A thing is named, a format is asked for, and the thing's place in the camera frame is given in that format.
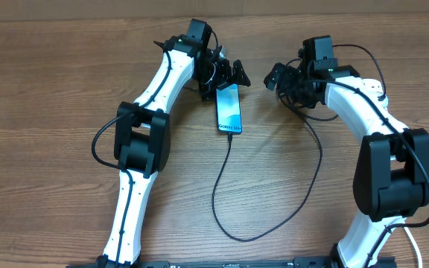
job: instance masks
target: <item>wooden surface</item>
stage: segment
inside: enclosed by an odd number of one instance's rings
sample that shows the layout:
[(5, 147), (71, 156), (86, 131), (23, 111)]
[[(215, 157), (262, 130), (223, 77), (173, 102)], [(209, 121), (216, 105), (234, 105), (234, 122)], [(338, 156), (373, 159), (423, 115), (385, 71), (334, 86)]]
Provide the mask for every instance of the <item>wooden surface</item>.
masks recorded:
[(429, 0), (0, 0), (0, 22), (429, 12)]
[[(265, 89), (274, 63), (302, 40), (325, 34), (363, 45), (384, 72), (390, 112), (429, 132), (429, 14), (202, 18), (240, 59), (252, 86), (241, 88), (244, 131), (217, 194), (218, 217), (239, 237), (285, 219), (304, 198), (319, 152), (304, 124)], [(64, 267), (102, 253), (115, 213), (118, 173), (90, 153), (93, 135), (121, 101), (148, 85), (162, 53), (152, 40), (185, 33), (189, 19), (0, 23), (0, 267)], [(368, 56), (335, 48), (341, 64), (377, 78)], [(332, 115), (320, 106), (311, 115)], [(352, 177), (359, 145), (341, 120), (312, 122), (324, 160), (305, 207), (265, 238), (238, 243), (217, 227), (211, 193), (227, 149), (215, 104), (184, 90), (172, 109), (171, 154), (150, 194), (142, 260), (229, 261), (326, 255), (357, 212)], [(114, 131), (98, 151), (112, 159)], [(419, 209), (410, 222), (423, 220)], [(412, 230), (429, 267), (429, 226)], [(382, 255), (414, 267), (395, 231)]]

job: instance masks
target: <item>device screen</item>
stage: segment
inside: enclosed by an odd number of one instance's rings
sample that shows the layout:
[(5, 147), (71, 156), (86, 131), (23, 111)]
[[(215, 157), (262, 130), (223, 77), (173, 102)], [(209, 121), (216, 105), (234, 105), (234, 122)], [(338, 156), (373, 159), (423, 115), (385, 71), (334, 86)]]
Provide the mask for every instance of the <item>device screen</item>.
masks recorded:
[(217, 128), (223, 132), (241, 134), (241, 108), (238, 85), (232, 84), (223, 90), (216, 89)]

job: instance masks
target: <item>white cable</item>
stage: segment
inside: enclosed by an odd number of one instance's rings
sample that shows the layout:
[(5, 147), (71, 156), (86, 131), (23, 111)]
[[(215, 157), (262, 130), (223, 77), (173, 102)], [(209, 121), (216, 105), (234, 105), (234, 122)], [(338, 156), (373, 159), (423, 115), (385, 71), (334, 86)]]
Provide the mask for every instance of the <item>white cable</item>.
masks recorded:
[(416, 258), (418, 259), (418, 268), (423, 268), (423, 260), (422, 260), (422, 254), (420, 253), (420, 248), (415, 242), (415, 238), (411, 235), (410, 230), (408, 227), (404, 227), (405, 232), (407, 233), (408, 238), (410, 239), (411, 245), (415, 249)]

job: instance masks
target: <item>blue screen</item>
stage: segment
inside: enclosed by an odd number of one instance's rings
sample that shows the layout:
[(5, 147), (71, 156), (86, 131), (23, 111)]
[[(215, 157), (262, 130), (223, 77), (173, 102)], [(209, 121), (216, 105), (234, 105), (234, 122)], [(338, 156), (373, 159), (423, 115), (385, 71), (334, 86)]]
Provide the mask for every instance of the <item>blue screen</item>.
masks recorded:
[(216, 89), (217, 128), (223, 132), (240, 134), (241, 108), (239, 106), (238, 85), (223, 90)]

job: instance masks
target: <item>wooden table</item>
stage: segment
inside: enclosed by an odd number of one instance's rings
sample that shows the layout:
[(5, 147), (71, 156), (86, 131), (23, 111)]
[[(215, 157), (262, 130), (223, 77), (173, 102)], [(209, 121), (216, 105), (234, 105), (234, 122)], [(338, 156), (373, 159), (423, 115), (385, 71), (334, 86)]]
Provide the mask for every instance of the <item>wooden table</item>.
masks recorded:
[[(384, 72), (390, 112), (429, 132), (429, 14), (202, 18), (240, 59), (252, 86), (241, 88), (244, 132), (217, 193), (227, 230), (252, 237), (301, 203), (319, 151), (305, 125), (265, 89), (274, 63), (302, 41), (367, 47)], [(102, 253), (115, 213), (118, 173), (90, 153), (93, 135), (121, 101), (138, 97), (159, 67), (152, 40), (183, 34), (189, 18), (0, 23), (0, 267), (64, 267)], [(341, 64), (378, 78), (370, 58), (335, 48)], [(320, 106), (311, 115), (332, 115)], [(212, 187), (226, 155), (215, 104), (184, 90), (172, 109), (171, 154), (150, 194), (142, 260), (228, 261), (327, 255), (357, 213), (352, 177), (359, 145), (341, 120), (312, 122), (324, 149), (305, 207), (285, 226), (252, 243), (230, 240), (212, 216)], [(98, 151), (112, 160), (113, 130)], [(410, 222), (423, 220), (421, 208)], [(429, 267), (429, 226), (412, 230)], [(414, 267), (397, 230), (382, 255)]]

